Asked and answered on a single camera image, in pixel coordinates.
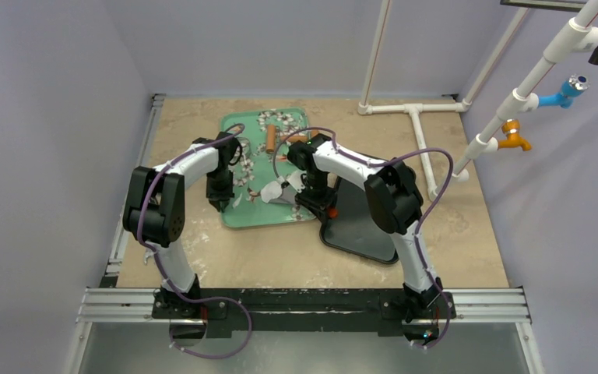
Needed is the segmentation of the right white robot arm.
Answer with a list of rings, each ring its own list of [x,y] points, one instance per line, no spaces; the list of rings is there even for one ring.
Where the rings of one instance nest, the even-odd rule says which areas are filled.
[[[415,172],[402,160],[367,157],[323,134],[292,144],[287,159],[304,172],[304,188],[297,193],[296,203],[321,222],[332,217],[337,201],[336,190],[327,182],[330,174],[364,191],[371,219],[389,235],[398,255],[410,317],[426,316],[439,299],[452,304],[424,250],[420,232],[424,200]]]

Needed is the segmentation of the green floral tray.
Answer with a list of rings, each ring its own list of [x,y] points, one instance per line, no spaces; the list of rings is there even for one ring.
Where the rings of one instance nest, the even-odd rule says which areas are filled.
[[[315,216],[303,207],[264,203],[260,190],[275,178],[273,155],[266,153],[266,126],[275,125],[280,135],[308,127],[308,117],[301,108],[277,108],[233,113],[222,118],[220,129],[242,124],[244,130],[237,136],[243,155],[236,155],[236,164],[230,166],[234,175],[234,198],[221,214],[229,228],[248,228],[296,221],[313,221]],[[233,201],[242,193],[239,206]]]

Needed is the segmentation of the metal scraper wooden handle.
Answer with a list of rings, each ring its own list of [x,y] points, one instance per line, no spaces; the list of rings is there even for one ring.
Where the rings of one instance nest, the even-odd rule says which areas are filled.
[[[288,204],[303,207],[312,213],[320,222],[324,223],[338,217],[336,209],[336,192],[327,188],[325,192],[317,190],[303,190],[302,192],[283,191],[280,198],[270,203]]]

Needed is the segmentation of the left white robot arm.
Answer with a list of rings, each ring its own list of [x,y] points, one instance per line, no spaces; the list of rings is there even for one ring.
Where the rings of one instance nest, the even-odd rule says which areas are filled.
[[[123,228],[146,248],[161,275],[152,316],[155,319],[206,319],[210,309],[226,304],[223,297],[203,297],[199,277],[181,242],[185,191],[206,178],[206,199],[222,212],[234,198],[233,158],[243,154],[236,135],[220,132],[198,138],[176,158],[154,168],[132,172],[122,217]]]

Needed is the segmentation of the wooden rolling pin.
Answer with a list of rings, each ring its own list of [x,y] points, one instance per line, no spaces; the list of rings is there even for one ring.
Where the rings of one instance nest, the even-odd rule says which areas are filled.
[[[309,135],[280,135],[280,131],[277,129],[275,125],[267,125],[266,126],[267,134],[266,134],[266,153],[272,154],[275,152],[276,146],[283,143],[296,143],[296,142],[307,142],[312,137],[318,134],[317,130],[311,131]]]

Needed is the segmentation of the black baking tray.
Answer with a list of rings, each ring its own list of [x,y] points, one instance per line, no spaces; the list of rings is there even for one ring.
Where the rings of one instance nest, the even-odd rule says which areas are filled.
[[[382,161],[358,162],[333,154],[316,156],[315,163],[320,171],[336,176],[319,232],[322,243],[382,264],[398,262],[391,237],[371,217],[364,187],[370,176],[380,172]]]

